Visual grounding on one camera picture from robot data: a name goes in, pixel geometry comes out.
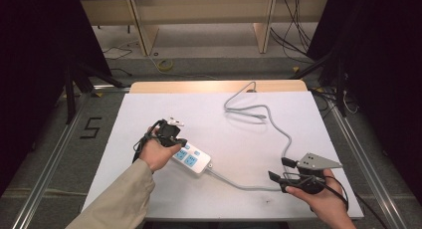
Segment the white table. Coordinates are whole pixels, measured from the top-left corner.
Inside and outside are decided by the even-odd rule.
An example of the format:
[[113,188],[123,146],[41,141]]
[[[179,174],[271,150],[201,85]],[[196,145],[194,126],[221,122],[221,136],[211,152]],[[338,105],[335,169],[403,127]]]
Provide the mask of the white table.
[[[179,136],[210,154],[213,170],[238,184],[279,187],[269,179],[268,170],[283,173],[280,158],[287,138],[268,120],[225,113],[223,104],[231,96],[233,93],[126,95],[84,208],[130,166],[132,147],[147,128],[168,116],[185,122]],[[338,161],[311,93],[242,94],[232,106],[258,104],[267,105],[276,125],[292,137],[288,158],[299,160],[305,153],[312,152]],[[255,112],[266,114],[264,110]],[[344,171],[334,169],[333,172],[349,196],[350,217],[363,217]],[[156,187],[150,197],[148,220],[289,221],[316,218],[307,204],[289,194],[239,190],[208,172],[197,176],[174,160],[155,172],[153,177]]]

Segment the device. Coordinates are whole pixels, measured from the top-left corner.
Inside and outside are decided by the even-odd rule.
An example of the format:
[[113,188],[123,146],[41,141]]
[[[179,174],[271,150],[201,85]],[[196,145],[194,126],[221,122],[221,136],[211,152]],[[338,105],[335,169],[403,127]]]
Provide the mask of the device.
[[180,133],[179,126],[184,126],[184,123],[176,120],[174,117],[170,117],[168,120],[158,120],[133,146],[135,154],[133,156],[132,162],[135,162],[139,158],[143,147],[150,139],[158,140],[161,145],[165,147],[175,145],[176,143],[180,143],[182,147],[185,146],[187,140],[184,138],[177,138],[177,135]]
[[[291,168],[298,168],[299,174],[284,173],[284,178],[280,175],[269,171],[270,179],[279,183],[283,192],[287,186],[297,187],[309,194],[317,194],[323,191],[325,186],[325,176],[323,170],[326,168],[339,168],[342,164],[318,156],[313,153],[307,153],[300,161],[293,161],[286,157],[282,158],[282,164]],[[297,179],[291,179],[290,176],[295,175]]]
[[186,143],[173,158],[197,174],[201,174],[210,164],[211,157],[190,142]]

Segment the wire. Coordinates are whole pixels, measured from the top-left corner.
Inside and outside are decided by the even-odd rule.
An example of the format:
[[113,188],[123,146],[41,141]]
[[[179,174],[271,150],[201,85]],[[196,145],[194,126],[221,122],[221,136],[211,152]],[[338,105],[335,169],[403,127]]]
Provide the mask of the wire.
[[[301,23],[301,19],[300,19],[301,18],[301,0],[295,0],[295,12],[294,13],[292,13],[292,9],[289,6],[287,0],[285,0],[285,3],[286,3],[286,6],[288,8],[291,19],[292,19],[291,24],[289,25],[289,28],[286,31],[284,38],[277,35],[277,33],[272,28],[271,28],[271,32],[270,32],[271,36],[275,39],[275,41],[277,43],[282,45],[283,52],[285,53],[285,55],[289,59],[292,59],[294,61],[298,61],[298,62],[301,62],[301,63],[312,64],[312,62],[306,62],[306,61],[294,59],[294,58],[290,57],[289,54],[286,52],[286,49],[289,49],[289,50],[292,50],[292,51],[297,51],[297,52],[306,56],[307,55],[306,51],[308,50],[308,47],[310,45],[309,41],[311,40],[311,38],[307,35],[304,28],[302,27],[302,23]],[[291,30],[293,24],[295,24],[296,28],[298,29],[299,38],[300,38],[302,47],[304,48],[305,51],[300,50],[299,48],[293,46],[292,44],[290,44],[289,42],[286,41],[287,36],[289,34],[289,31]]]
[[228,183],[228,184],[230,184],[230,185],[232,185],[232,186],[234,186],[234,187],[236,187],[237,189],[240,189],[240,190],[245,190],[245,191],[281,191],[282,190],[279,187],[274,188],[274,187],[264,187],[264,186],[244,186],[244,185],[240,185],[240,184],[237,184],[236,182],[228,179],[227,177],[221,175],[220,173],[214,171],[213,169],[211,169],[209,167],[207,168],[207,171],[209,171],[217,179],[220,179],[220,180],[222,180],[222,181],[224,181],[224,182],[226,182],[226,183]]
[[154,60],[152,60],[151,57],[147,56],[149,60],[151,60],[151,62],[154,64],[155,69],[158,71],[158,73],[162,74],[162,75],[168,75],[168,76],[177,76],[177,77],[186,77],[186,78],[194,78],[194,77],[204,77],[204,78],[209,78],[212,80],[216,80],[216,81],[224,81],[225,79],[221,79],[221,78],[215,78],[215,77],[211,77],[211,76],[207,76],[207,75],[183,75],[183,74],[175,74],[175,73],[166,73],[166,72],[162,72],[160,70],[160,68],[157,66],[157,64],[154,62]]
[[357,111],[359,110],[359,106],[356,106],[356,109],[354,110],[354,111],[352,111],[349,107],[348,107],[348,105],[347,105],[347,102],[345,101],[345,96],[347,95],[347,91],[344,91],[344,94],[343,94],[343,102],[344,102],[344,106],[345,106],[345,108],[350,112],[350,113],[352,113],[352,114],[356,114],[357,113]]
[[322,119],[325,119],[325,117],[332,111],[332,109],[334,109],[336,107],[336,105],[333,105],[330,109],[329,109],[329,111],[326,113],[326,114],[324,114],[323,115],[323,117],[322,117]]
[[127,45],[127,46],[129,46],[130,45],[130,43],[137,43],[137,44],[139,44],[139,40],[133,40],[133,41],[130,41],[130,42],[126,42],[126,43],[123,43],[123,44],[121,44],[120,46],[118,46],[119,48],[121,48],[122,46],[124,46],[124,45]]
[[341,186],[341,189],[343,190],[343,192],[344,192],[344,196],[345,196],[345,198],[343,197],[343,196],[341,196],[341,194],[339,194],[337,191],[335,191],[334,189],[332,189],[331,187],[329,187],[328,185],[326,185],[325,183],[320,183],[320,182],[318,182],[317,181],[317,183],[319,183],[319,184],[321,184],[321,185],[323,185],[323,187],[325,187],[326,189],[328,189],[330,192],[332,192],[332,193],[334,193],[334,195],[335,196],[337,196],[338,198],[340,198],[341,199],[341,201],[343,201],[344,202],[344,204],[345,204],[345,208],[346,208],[346,211],[348,211],[348,196],[347,196],[347,192],[345,191],[345,189],[344,189],[344,187],[343,187],[343,185],[341,184],[341,182],[340,181],[338,181],[335,177],[331,177],[331,176],[326,176],[326,177],[328,177],[328,178],[331,178],[331,179],[334,179],[340,186]]
[[324,111],[326,111],[326,110],[328,109],[328,102],[326,101],[326,98],[325,98],[324,96],[321,96],[321,95],[318,95],[318,94],[313,94],[313,96],[314,96],[314,97],[319,97],[319,98],[323,99],[323,101],[325,102],[325,107],[324,107],[324,108],[322,108],[322,109],[318,108],[318,110],[319,110],[320,112],[324,112]]
[[366,206],[366,208],[369,209],[370,212],[372,212],[372,214],[379,221],[379,223],[381,223],[382,227],[385,229],[388,229],[387,225],[385,225],[384,221],[382,221],[381,217],[375,212],[375,210],[373,210],[372,207],[369,206],[369,204],[367,204],[367,202],[359,196],[359,194],[357,194],[355,191],[353,191],[353,193],[356,196],[356,198],[359,199],[359,201],[361,201]]
[[124,48],[119,48],[119,47],[111,47],[108,50],[103,51],[103,53],[107,53],[111,49],[118,49],[118,50],[126,51],[127,52],[127,53],[125,53],[123,55],[120,55],[119,57],[116,57],[116,58],[107,58],[107,59],[111,59],[111,60],[117,60],[117,59],[120,59],[120,58],[125,57],[125,56],[129,55],[130,53],[132,53],[132,50],[131,49],[124,49]]
[[124,69],[122,69],[122,68],[111,68],[110,69],[111,71],[121,71],[121,72],[124,72],[124,73],[126,73],[128,76],[133,76],[131,73],[129,73],[129,72],[127,72],[127,71],[125,71]]
[[[290,135],[288,135],[286,132],[284,132],[283,130],[281,130],[273,121],[273,118],[271,116],[271,111],[270,108],[266,105],[255,105],[255,106],[249,106],[249,107],[245,107],[245,108],[229,108],[227,107],[227,104],[229,104],[229,102],[231,100],[233,100],[234,98],[236,98],[239,94],[241,94],[246,88],[248,88],[250,85],[254,85],[254,91],[256,88],[257,83],[256,82],[250,82],[248,85],[246,85],[244,88],[242,88],[238,93],[236,93],[235,95],[233,95],[231,98],[229,98],[226,103],[224,103],[224,110],[227,113],[234,113],[234,114],[239,114],[239,115],[246,115],[246,116],[252,116],[252,117],[256,117],[259,119],[264,119],[266,118],[265,115],[263,114],[250,114],[247,113],[245,111],[247,110],[251,110],[251,109],[255,109],[255,108],[265,108],[267,110],[267,114],[268,114],[268,119],[270,120],[270,123],[273,125],[273,127],[280,132],[281,134],[283,134],[287,139],[288,139],[288,143],[286,144],[285,148],[283,148],[282,151],[282,156],[280,158],[286,157],[286,153],[290,147],[290,145],[292,144],[292,137]],[[283,165],[283,168],[285,170],[285,172],[288,172],[288,168]]]

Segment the person's left hand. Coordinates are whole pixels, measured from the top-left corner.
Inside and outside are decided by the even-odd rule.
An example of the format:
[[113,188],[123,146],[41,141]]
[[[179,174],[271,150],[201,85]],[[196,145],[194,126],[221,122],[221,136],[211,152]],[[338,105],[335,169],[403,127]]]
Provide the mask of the person's left hand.
[[179,143],[165,147],[161,145],[157,140],[150,139],[146,142],[145,146],[140,153],[139,159],[148,164],[152,172],[161,169],[167,163],[167,161],[178,152],[181,148]]

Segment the hand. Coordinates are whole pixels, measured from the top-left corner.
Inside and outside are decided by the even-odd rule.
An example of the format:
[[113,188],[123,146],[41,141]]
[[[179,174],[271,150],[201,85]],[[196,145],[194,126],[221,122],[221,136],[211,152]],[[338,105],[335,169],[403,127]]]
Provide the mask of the hand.
[[[323,175],[334,177],[330,169],[325,169]],[[325,179],[326,185],[342,195],[341,186],[332,178]],[[286,190],[306,202],[316,216],[331,228],[355,228],[347,215],[344,203],[332,192],[324,189],[318,194],[307,194],[304,191],[289,186]]]
[[167,161],[178,152],[181,148],[180,144],[165,147],[161,145],[157,140],[150,139],[146,142],[145,146],[140,153],[139,158],[148,164],[152,172],[161,169],[167,163]]

